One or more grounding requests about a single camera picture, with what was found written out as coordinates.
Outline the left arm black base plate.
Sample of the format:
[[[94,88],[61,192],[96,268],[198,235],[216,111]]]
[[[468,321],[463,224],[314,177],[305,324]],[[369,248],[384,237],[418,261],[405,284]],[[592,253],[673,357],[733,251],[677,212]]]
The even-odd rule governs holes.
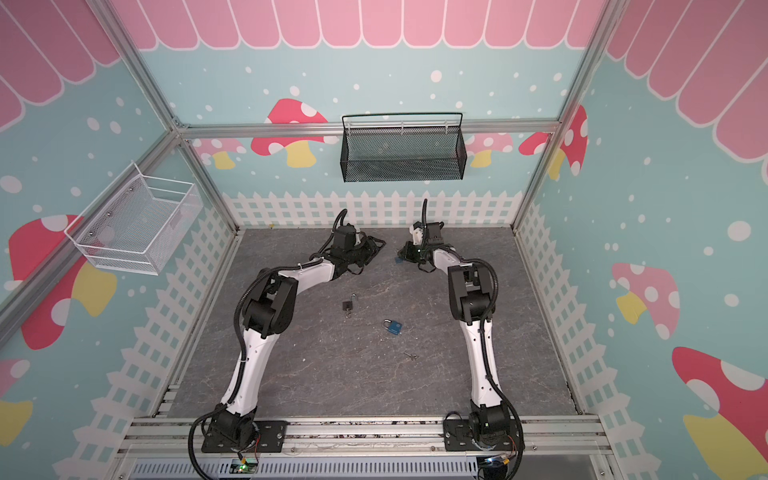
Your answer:
[[[204,434],[203,453],[280,453],[289,423],[252,421],[212,424]]]

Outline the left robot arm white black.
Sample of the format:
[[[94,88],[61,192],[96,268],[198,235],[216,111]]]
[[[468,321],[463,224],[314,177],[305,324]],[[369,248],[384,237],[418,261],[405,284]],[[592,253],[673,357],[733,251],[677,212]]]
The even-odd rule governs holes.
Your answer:
[[[262,270],[245,289],[233,313],[239,356],[221,401],[212,411],[192,423],[187,439],[188,455],[195,458],[195,434],[204,445],[242,454],[260,440],[256,422],[259,392],[272,350],[290,326],[297,297],[315,286],[329,283],[345,273],[361,274],[386,246],[347,223],[341,210],[331,233],[320,249],[304,263]]]

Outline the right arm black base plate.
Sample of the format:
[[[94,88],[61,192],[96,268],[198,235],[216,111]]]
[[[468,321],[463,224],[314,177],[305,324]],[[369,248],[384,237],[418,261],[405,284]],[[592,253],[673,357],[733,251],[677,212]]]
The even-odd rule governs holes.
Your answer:
[[[490,425],[451,417],[443,421],[442,427],[444,447],[449,452],[525,450],[525,443],[514,422]]]

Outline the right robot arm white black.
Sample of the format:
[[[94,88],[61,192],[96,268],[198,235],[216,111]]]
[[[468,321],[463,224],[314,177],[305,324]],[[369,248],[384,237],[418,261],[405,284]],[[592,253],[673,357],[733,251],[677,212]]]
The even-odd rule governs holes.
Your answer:
[[[460,324],[471,370],[471,411],[468,430],[479,449],[524,450],[522,421],[498,380],[492,342],[492,317],[499,298],[499,279],[494,268],[479,258],[465,258],[442,236],[444,224],[428,220],[427,199],[421,216],[411,227],[412,239],[399,257],[431,273],[439,270],[448,281],[451,315]]]

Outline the black padlock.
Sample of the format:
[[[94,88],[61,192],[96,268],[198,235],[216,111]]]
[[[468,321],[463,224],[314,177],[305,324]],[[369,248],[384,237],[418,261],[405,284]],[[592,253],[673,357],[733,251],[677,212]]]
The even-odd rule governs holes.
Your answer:
[[[352,294],[348,300],[345,300],[342,302],[342,310],[345,313],[350,313],[354,309],[356,300],[357,300],[357,295]]]

